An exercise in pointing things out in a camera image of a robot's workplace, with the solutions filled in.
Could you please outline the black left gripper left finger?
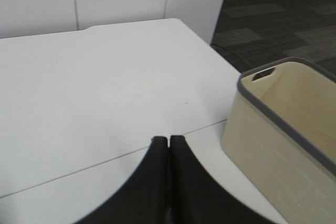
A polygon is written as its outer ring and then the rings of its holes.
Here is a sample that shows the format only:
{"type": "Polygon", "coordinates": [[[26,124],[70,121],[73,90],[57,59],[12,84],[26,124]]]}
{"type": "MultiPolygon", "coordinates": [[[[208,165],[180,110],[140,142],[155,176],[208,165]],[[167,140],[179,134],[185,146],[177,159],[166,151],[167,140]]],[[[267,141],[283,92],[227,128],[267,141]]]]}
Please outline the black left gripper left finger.
{"type": "Polygon", "coordinates": [[[167,138],[155,136],[128,180],[77,223],[163,223],[167,164],[167,138]]]}

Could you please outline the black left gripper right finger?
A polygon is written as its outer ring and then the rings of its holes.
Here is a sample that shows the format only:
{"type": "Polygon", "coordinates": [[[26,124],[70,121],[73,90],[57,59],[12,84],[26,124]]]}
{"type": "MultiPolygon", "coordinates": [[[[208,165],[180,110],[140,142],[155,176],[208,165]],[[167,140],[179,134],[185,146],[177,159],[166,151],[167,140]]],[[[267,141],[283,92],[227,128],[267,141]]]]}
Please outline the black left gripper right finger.
{"type": "Polygon", "coordinates": [[[170,137],[170,169],[176,223],[273,223],[213,179],[182,135],[170,137]]]}

